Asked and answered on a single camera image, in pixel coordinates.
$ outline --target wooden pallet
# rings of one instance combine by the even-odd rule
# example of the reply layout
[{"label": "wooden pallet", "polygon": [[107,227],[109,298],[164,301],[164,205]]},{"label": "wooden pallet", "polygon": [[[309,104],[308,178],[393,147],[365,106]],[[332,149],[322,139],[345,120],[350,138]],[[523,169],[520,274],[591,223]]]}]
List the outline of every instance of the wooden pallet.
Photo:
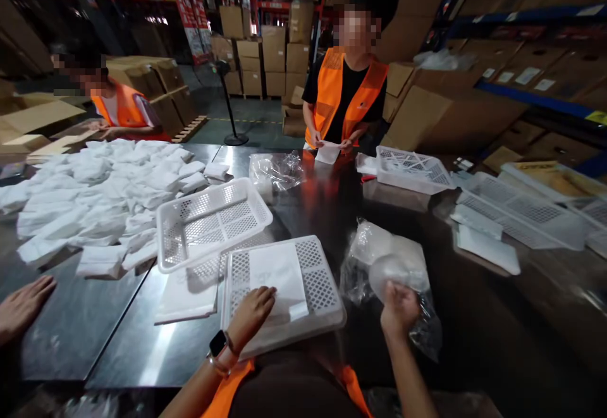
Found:
[{"label": "wooden pallet", "polygon": [[184,128],[180,133],[175,135],[171,140],[173,143],[185,143],[189,141],[190,138],[194,136],[196,132],[202,128],[207,123],[206,116],[198,116],[194,119],[186,128]]}]

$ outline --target orange safety vest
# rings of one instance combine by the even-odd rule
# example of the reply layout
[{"label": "orange safety vest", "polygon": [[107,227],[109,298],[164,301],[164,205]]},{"label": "orange safety vest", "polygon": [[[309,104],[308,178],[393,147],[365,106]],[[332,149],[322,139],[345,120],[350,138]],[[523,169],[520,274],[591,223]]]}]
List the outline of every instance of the orange safety vest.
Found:
[{"label": "orange safety vest", "polygon": [[[143,98],[145,96],[141,94],[141,92],[136,91],[135,89],[117,83],[114,80],[112,82],[116,86],[116,98],[117,98],[117,107],[118,107],[118,126],[120,127],[148,127],[145,122],[145,118],[143,114],[139,111],[139,107],[137,103],[135,103],[135,96],[139,95]],[[103,98],[99,95],[93,95],[91,93],[91,100],[97,107],[97,110],[101,116],[107,121],[107,123],[114,127],[114,123],[110,118],[106,105],[103,103]],[[128,140],[159,140],[170,142],[171,137],[167,135],[165,132],[160,133],[159,135],[128,135]]]},{"label": "orange safety vest", "polygon": [[[329,48],[324,55],[321,70],[318,74],[318,97],[314,106],[314,125],[324,138],[329,131],[333,117],[341,101],[341,83],[343,80],[343,49]],[[388,66],[380,63],[375,57],[356,94],[350,101],[341,129],[341,141],[350,138],[356,124],[361,122],[381,91],[388,77]],[[312,147],[310,130],[305,130],[305,141]]]},{"label": "orange safety vest", "polygon": [[[250,359],[246,362],[237,364],[231,370],[230,376],[224,378],[219,384],[219,388],[213,397],[209,408],[202,414],[201,418],[228,418],[230,407],[236,391],[247,375],[255,371],[255,362]],[[350,366],[343,368],[341,372],[341,381],[343,382],[348,396],[360,411],[368,418],[373,418],[365,398],[360,390],[359,381],[356,378],[354,370]]]}]

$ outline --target mesh basket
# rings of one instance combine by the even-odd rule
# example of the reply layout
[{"label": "mesh basket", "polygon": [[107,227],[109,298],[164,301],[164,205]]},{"label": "mesh basket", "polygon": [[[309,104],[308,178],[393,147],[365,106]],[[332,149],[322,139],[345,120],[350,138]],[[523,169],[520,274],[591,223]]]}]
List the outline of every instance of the mesh basket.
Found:
[{"label": "mesh basket", "polygon": [[192,267],[259,233],[272,219],[249,178],[164,203],[156,212],[158,269],[169,274]]},{"label": "mesh basket", "polygon": [[377,181],[428,195],[455,188],[436,157],[384,146],[377,147]]},{"label": "mesh basket", "polygon": [[584,249],[586,228],[581,217],[486,173],[476,173],[465,182],[457,203],[496,221],[532,249]]},{"label": "mesh basket", "polygon": [[[324,256],[321,242],[316,236],[282,241],[276,244],[295,244],[299,265],[302,268],[303,288],[309,314],[287,324],[262,326],[240,354],[247,359],[275,350],[303,339],[342,328],[346,324],[346,311]],[[234,312],[250,291],[249,256],[256,246],[236,250],[228,257],[225,293],[221,313],[221,328],[228,329]]]}]

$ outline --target hand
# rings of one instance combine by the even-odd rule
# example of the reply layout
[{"label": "hand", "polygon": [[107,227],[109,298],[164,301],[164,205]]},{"label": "hand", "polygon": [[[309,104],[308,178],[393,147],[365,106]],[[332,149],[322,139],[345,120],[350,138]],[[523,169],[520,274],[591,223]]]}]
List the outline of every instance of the hand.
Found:
[{"label": "hand", "polygon": [[417,294],[409,287],[388,281],[386,302],[381,313],[381,329],[387,338],[407,337],[419,317]]},{"label": "hand", "polygon": [[344,154],[348,154],[350,151],[352,151],[352,148],[353,148],[352,140],[350,140],[349,138],[346,138],[340,144],[340,149],[343,151]]},{"label": "hand", "polygon": [[16,338],[29,328],[56,285],[52,276],[43,276],[8,295],[2,301],[0,345]]},{"label": "hand", "polygon": [[251,290],[241,301],[228,327],[232,351],[240,355],[245,345],[257,334],[274,307],[274,287]]},{"label": "hand", "polygon": [[321,133],[318,132],[318,130],[312,130],[310,132],[310,136],[312,137],[312,146],[316,148],[324,146],[324,143],[322,142]]}]

